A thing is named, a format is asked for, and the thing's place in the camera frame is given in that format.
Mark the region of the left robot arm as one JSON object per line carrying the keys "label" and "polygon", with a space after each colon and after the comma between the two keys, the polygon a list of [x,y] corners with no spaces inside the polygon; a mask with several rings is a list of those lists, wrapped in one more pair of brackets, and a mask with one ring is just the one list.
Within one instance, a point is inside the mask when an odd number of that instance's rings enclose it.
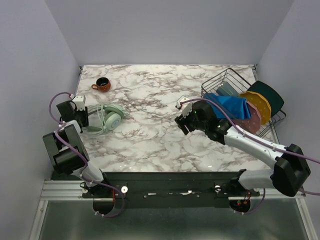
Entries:
{"label": "left robot arm", "polygon": [[58,129],[42,137],[53,169],[58,174],[73,175],[101,198],[107,197],[111,185],[105,174],[90,163],[89,155],[80,138],[83,127],[89,125],[88,108],[80,110],[72,100],[59,103]]}

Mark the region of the mint green headphones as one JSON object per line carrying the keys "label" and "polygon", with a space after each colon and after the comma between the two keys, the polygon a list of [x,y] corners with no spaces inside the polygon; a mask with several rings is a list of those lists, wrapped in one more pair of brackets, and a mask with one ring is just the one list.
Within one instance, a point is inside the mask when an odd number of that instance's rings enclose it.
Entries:
{"label": "mint green headphones", "polygon": [[83,129],[91,135],[103,135],[113,131],[127,117],[125,109],[115,103],[92,105],[87,111],[89,122]]}

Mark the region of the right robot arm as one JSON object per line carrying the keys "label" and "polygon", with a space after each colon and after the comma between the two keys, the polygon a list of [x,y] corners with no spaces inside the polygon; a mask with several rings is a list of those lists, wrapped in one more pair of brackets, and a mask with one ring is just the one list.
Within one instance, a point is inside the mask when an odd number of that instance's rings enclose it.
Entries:
{"label": "right robot arm", "polygon": [[255,188],[276,189],[285,196],[294,197],[311,174],[302,149],[295,144],[284,146],[260,138],[235,124],[228,115],[218,118],[213,105],[215,103],[209,99],[181,97],[176,108],[182,113],[175,122],[185,135],[202,131],[210,140],[237,148],[269,167],[241,171],[230,183],[230,191],[241,196]]}

